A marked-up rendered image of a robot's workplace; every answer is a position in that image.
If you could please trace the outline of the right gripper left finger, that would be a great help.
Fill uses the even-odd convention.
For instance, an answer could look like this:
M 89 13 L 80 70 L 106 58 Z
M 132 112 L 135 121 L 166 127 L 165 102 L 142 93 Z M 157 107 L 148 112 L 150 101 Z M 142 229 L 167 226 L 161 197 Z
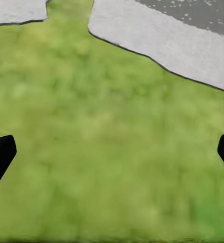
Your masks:
M 0 137 L 0 180 L 17 153 L 12 135 Z

